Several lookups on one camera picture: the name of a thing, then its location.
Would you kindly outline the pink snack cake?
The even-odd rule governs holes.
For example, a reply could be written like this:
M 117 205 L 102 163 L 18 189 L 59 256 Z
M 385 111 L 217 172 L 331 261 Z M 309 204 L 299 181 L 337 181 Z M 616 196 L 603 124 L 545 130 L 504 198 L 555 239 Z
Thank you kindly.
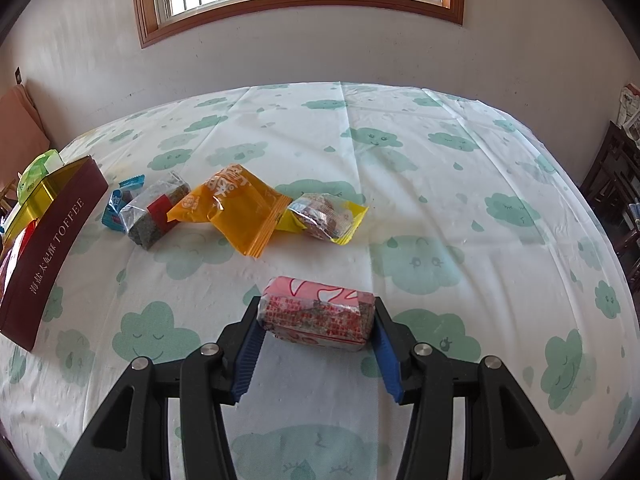
M 370 292 L 277 276 L 262 291 L 257 322 L 293 344 L 359 351 L 369 340 L 374 312 Z

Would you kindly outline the dark seed snack packet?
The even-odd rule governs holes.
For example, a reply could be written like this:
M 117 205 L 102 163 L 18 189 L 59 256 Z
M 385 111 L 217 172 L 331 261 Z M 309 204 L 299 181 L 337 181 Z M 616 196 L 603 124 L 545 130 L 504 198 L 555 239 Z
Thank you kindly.
M 130 240 L 143 249 L 150 249 L 177 224 L 176 220 L 167 219 L 168 212 L 190 191 L 182 177 L 170 172 L 134 197 L 120 211 Z

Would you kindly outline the yellow-edged pastry packet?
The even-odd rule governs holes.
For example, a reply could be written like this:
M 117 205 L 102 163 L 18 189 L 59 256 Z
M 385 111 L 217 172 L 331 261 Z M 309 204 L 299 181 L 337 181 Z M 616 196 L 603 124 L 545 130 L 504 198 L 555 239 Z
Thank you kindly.
M 368 207 L 328 193 L 304 193 L 285 209 L 277 230 L 304 234 L 338 246 L 348 244 Z

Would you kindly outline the white cloud-print tablecloth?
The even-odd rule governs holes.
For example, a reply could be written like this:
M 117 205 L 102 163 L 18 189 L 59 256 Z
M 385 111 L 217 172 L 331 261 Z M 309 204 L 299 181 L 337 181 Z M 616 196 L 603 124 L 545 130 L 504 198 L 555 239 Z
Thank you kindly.
M 237 164 L 284 195 L 367 212 L 345 246 L 277 233 L 250 258 L 207 223 L 141 248 L 93 211 L 35 347 L 1 344 L 1 420 L 32 478 L 60 474 L 131 360 L 187 356 L 279 275 L 372 292 L 450 358 L 503 359 L 578 479 L 601 478 L 638 422 L 624 271 L 570 176 L 502 110 L 428 89 L 274 84 L 120 118 L 61 156 L 92 157 L 110 185 L 198 186 Z

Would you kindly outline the gold red toffee tin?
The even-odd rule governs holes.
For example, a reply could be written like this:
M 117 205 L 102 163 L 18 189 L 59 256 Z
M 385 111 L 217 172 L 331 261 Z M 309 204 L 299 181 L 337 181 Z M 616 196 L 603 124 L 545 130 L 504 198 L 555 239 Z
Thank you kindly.
M 1 285 L 1 333 L 26 351 L 34 348 L 43 310 L 66 256 L 107 191 L 96 161 L 86 156 L 64 166 L 60 192 L 14 246 Z

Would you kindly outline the small blue candy packet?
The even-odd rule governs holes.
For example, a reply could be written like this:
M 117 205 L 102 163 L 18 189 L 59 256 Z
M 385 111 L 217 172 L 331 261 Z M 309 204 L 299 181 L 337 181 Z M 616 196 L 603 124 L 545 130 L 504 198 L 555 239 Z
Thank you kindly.
M 145 175 L 139 174 L 119 182 L 108 199 L 101 217 L 101 223 L 107 229 L 122 233 L 126 231 L 120 212 L 141 193 L 144 181 Z

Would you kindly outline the orange snack bag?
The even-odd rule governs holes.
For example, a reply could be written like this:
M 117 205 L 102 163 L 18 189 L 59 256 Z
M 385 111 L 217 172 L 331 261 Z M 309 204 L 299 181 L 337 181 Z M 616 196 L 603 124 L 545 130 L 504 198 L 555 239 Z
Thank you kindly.
M 291 202 L 242 165 L 231 164 L 184 196 L 167 220 L 208 222 L 237 252 L 258 258 Z

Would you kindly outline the green tissue pack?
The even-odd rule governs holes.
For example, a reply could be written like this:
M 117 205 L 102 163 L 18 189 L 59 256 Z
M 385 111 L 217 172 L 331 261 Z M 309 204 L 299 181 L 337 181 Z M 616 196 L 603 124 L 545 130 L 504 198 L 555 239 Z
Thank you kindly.
M 36 185 L 52 172 L 62 168 L 64 162 L 57 150 L 47 150 L 38 155 L 21 174 L 17 185 L 17 200 L 24 204 Z

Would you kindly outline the pink cloth-covered furniture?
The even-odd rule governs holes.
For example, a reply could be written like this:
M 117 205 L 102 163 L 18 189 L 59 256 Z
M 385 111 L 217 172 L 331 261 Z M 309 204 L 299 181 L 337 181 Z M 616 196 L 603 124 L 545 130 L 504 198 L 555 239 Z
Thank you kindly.
M 0 184 L 5 188 L 51 146 L 32 99 L 22 84 L 0 102 Z

